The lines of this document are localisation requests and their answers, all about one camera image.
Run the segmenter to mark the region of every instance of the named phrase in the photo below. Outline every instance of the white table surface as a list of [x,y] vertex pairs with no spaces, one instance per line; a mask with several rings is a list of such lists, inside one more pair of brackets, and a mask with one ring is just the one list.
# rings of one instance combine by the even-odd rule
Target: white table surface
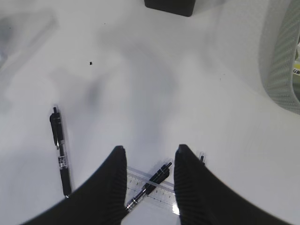
[[300,116],[262,86],[288,2],[197,0],[185,18],[142,0],[0,0],[0,224],[63,198],[54,104],[73,188],[116,145],[147,173],[186,143],[237,193],[300,224]]

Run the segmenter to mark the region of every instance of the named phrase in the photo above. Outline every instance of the retractable pen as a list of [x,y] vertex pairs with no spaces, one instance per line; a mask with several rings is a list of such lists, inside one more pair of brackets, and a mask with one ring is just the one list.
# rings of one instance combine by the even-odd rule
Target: retractable pen
[[56,149],[58,150],[58,163],[60,166],[60,177],[65,198],[69,198],[72,188],[69,174],[68,159],[66,150],[64,149],[65,139],[62,130],[60,112],[56,107],[53,108],[54,113],[50,116],[50,124],[53,132],[53,139]]
[[[170,175],[170,169],[169,167],[172,165],[172,163],[169,163],[169,164],[165,164],[163,165],[158,171],[157,173],[152,176],[150,178],[149,181],[153,182],[153,183],[156,183],[156,184],[160,184],[161,182],[163,182],[165,179],[168,178],[168,176]],[[143,187],[142,187],[142,190],[140,191],[140,193],[137,194],[136,197],[134,197],[133,199],[131,199],[127,205],[126,205],[126,215],[128,213],[130,213],[137,205],[138,203],[140,203],[143,198],[146,196],[146,195],[149,195],[151,194],[152,191],[154,191],[154,189],[156,188],[156,186],[154,185],[151,185],[149,183],[145,184]]]

